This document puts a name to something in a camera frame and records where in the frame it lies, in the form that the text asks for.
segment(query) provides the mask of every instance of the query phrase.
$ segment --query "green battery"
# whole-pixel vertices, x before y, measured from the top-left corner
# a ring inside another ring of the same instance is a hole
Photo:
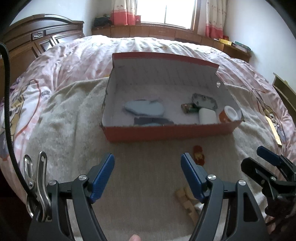
[[[193,103],[182,104],[181,109],[184,113],[198,113],[199,108]]]

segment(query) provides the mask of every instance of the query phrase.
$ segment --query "white and red curtain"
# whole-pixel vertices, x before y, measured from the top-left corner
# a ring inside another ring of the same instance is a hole
[[[205,34],[209,38],[223,38],[227,0],[207,0],[207,25]]]
[[[135,25],[135,0],[112,0],[111,21],[114,25]]]

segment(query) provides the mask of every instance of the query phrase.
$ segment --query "yellow paper strip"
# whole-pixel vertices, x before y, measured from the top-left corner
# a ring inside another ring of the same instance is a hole
[[[276,139],[277,144],[278,144],[279,146],[282,146],[281,139],[279,138],[279,135],[278,135],[278,133],[277,133],[277,131],[276,131],[276,128],[274,127],[274,125],[273,125],[271,119],[270,119],[269,117],[267,117],[267,116],[265,116],[265,118],[266,118],[266,120],[268,121],[268,124],[269,124],[270,127],[271,127],[272,133],[273,133],[273,135],[274,135],[274,137],[275,137],[275,139]]]

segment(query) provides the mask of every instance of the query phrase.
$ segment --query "window pane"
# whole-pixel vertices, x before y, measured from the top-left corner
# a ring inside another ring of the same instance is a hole
[[[141,22],[164,23],[166,0],[138,0],[137,15]]]
[[[191,28],[195,0],[167,1],[167,14],[165,23]]]

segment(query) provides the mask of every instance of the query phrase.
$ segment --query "black cable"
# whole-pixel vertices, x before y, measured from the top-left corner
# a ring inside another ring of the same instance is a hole
[[[8,49],[6,48],[5,44],[0,42],[0,54],[2,55],[3,62],[4,62],[4,73],[5,73],[5,82],[4,82],[4,123],[5,123],[5,135],[6,135],[6,143],[7,143],[7,149],[8,153],[11,159],[11,163],[13,165],[13,168],[15,170],[15,173],[22,184],[24,190],[28,194],[30,198],[33,199],[33,201],[38,204],[38,201],[36,199],[36,196],[33,194],[33,192],[29,189],[21,171],[17,164],[17,160],[15,157],[15,152],[13,150],[13,144],[11,140],[11,132],[10,132],[10,118],[9,118],[9,108],[10,108],[10,102],[9,102],[9,87],[10,87],[10,61],[9,61],[9,54]]]

